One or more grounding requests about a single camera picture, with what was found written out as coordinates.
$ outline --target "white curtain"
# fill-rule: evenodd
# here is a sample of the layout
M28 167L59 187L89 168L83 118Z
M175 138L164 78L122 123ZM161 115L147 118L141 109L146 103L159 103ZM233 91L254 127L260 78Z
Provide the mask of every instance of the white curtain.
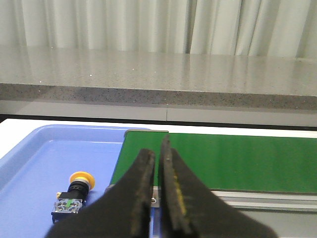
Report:
M317 58L317 0L0 0L0 45Z

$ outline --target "granite countertop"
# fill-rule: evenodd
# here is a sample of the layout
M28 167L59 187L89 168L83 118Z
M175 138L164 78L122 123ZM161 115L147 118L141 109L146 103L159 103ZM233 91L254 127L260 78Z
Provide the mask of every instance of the granite countertop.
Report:
M0 100L317 110L317 60L0 47Z

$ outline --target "plastic tray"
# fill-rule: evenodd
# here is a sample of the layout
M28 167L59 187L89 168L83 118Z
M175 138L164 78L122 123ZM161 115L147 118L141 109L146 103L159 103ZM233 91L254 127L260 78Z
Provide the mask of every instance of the plastic tray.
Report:
M0 159L0 237L44 237L56 192L67 190L76 171L96 179L87 205L103 195L127 129L48 125L24 138Z

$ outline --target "yellow button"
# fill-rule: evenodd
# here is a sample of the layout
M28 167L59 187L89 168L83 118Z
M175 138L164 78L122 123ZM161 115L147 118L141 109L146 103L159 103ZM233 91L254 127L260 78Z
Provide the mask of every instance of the yellow button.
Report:
M88 173L88 172L84 172L84 171L78 171L73 173L70 177L69 177L69 182L72 183L74 182L76 179L84 179L86 180L89 184L90 184L90 189L93 189L95 186L95 179L94 177Z

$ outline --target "green conveyor belt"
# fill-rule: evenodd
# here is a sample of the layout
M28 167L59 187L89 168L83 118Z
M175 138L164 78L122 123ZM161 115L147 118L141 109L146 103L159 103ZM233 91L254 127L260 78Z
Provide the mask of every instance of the green conveyor belt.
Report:
M121 178L141 148L152 149L158 160L166 134L128 132L111 183ZM317 193L317 139L169 135L171 146L210 189ZM158 185L157 170L154 185Z

